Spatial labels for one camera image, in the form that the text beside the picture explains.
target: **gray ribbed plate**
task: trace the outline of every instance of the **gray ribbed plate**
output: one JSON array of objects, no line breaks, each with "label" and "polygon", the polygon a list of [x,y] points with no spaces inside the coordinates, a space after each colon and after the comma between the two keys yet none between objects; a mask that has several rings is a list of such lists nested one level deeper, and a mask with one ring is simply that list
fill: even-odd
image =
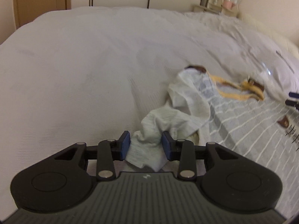
[{"label": "gray ribbed plate", "polygon": [[92,195],[69,210],[51,214],[20,209],[5,224],[129,224],[212,223],[281,224],[274,210],[235,214],[208,202],[192,182],[172,173],[121,173],[112,182],[99,183]]}]

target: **white logo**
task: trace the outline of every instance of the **white logo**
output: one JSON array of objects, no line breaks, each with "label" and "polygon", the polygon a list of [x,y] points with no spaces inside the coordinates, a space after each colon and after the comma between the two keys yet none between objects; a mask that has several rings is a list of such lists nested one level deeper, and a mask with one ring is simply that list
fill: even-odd
[{"label": "white logo", "polygon": [[143,177],[144,177],[145,179],[148,179],[148,178],[150,178],[151,176],[150,176],[149,174],[146,174],[146,175],[143,175]]}]

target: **cream headboard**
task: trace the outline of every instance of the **cream headboard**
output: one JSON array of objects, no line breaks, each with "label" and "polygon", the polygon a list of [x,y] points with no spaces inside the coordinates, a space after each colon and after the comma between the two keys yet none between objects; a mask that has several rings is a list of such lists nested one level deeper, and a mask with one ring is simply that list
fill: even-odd
[{"label": "cream headboard", "polygon": [[249,14],[239,13],[238,18],[241,21],[243,21],[244,23],[255,27],[256,31],[269,36],[277,44],[286,48],[288,50],[288,52],[290,52],[293,56],[295,56],[297,59],[299,59],[299,48],[293,42],[291,42],[289,39],[287,39],[286,37],[277,33],[276,31],[270,29],[269,27],[264,25],[262,22],[257,21]]}]

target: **mattress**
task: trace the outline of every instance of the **mattress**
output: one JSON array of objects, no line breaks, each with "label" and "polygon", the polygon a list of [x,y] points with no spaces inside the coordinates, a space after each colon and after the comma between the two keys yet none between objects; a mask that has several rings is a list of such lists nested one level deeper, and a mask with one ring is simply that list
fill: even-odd
[{"label": "mattress", "polygon": [[9,185],[17,172],[75,142],[139,130],[187,65],[232,81],[265,70],[246,41],[204,16],[82,7],[44,14],[10,36],[0,46],[0,219],[16,210]]}]

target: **pink container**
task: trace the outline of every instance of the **pink container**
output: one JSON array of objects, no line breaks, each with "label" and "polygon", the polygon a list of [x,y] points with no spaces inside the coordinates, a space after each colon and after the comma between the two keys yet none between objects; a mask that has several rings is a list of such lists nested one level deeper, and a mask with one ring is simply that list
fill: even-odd
[{"label": "pink container", "polygon": [[222,6],[223,6],[225,9],[229,9],[229,10],[231,10],[232,7],[233,7],[233,3],[232,3],[231,1],[224,0]]}]

